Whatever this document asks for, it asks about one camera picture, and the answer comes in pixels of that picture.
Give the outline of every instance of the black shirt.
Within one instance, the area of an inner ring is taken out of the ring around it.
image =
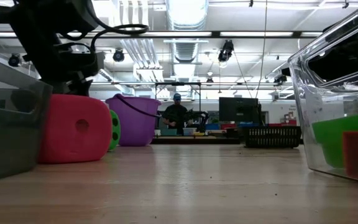
[[[164,111],[162,117],[168,119],[169,122],[176,122],[175,127],[168,125],[171,129],[177,129],[178,134],[183,134],[185,127],[185,114],[187,109],[182,105],[171,105]]]

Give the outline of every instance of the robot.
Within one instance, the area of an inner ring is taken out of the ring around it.
[[[209,118],[209,114],[205,111],[193,111],[193,109],[187,111],[185,114],[185,121],[198,118],[200,119],[200,125],[195,126],[194,128],[197,128],[198,132],[204,133],[206,131],[205,123]]]
[[[92,80],[103,68],[104,54],[96,53],[97,38],[108,32],[137,35],[149,31],[142,24],[110,27],[96,17],[91,0],[14,0],[14,6],[0,6],[0,24],[10,24],[27,52],[23,60],[31,61],[41,80],[53,86],[53,93],[89,95]],[[98,26],[104,28],[93,37],[91,46],[69,42],[58,36],[78,41]],[[72,37],[73,31],[81,33]],[[82,45],[88,52],[76,54],[72,46]]]

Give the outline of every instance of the clear plastic bin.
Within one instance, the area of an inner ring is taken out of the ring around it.
[[[358,35],[358,10],[288,62],[309,168],[358,180],[358,72],[327,82],[310,69],[311,60],[330,54],[355,34]],[[330,71],[342,69],[326,66]]]
[[[37,164],[52,87],[0,63],[0,178]]]

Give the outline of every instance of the computer monitor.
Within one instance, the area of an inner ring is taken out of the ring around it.
[[[219,97],[219,120],[260,123],[260,104],[255,98]]]

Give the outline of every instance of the black crate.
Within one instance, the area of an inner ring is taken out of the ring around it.
[[[52,87],[0,63],[0,178],[37,164]]]
[[[301,139],[299,126],[284,127],[243,127],[241,139],[246,147],[283,148],[298,147]]]

